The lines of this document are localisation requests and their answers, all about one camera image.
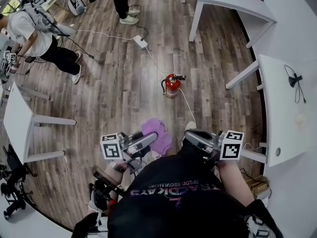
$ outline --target power strip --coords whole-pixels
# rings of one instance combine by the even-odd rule
[[[133,40],[141,47],[141,49],[144,49],[148,46],[147,42],[144,40],[141,40],[141,36],[137,35],[136,37],[133,38]]]

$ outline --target window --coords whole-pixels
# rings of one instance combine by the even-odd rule
[[[9,13],[15,12],[20,5],[19,0],[10,0],[7,6],[3,9],[2,14],[8,15]]]

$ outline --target red fire extinguisher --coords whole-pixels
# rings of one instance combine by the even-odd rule
[[[175,74],[168,75],[165,79],[160,83],[163,89],[163,94],[169,98],[175,98],[178,94],[178,89],[180,88],[181,82],[180,80],[185,80],[186,76],[176,76]]]

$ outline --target white t-shirt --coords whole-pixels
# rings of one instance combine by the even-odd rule
[[[26,43],[34,31],[37,32],[37,39],[26,53],[31,57],[40,57],[44,55],[52,44],[53,33],[44,33],[42,31],[36,30],[31,17],[24,11],[13,13],[9,16],[7,31],[12,40],[21,45]]]

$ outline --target chair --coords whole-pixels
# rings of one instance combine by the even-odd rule
[[[12,145],[9,144],[8,150],[3,146],[4,153],[6,155],[6,161],[11,169],[11,171],[19,170],[21,173],[22,181],[25,181],[26,175],[30,174],[32,177],[37,177],[37,174],[33,174],[31,169],[27,164],[22,164],[16,155]]]

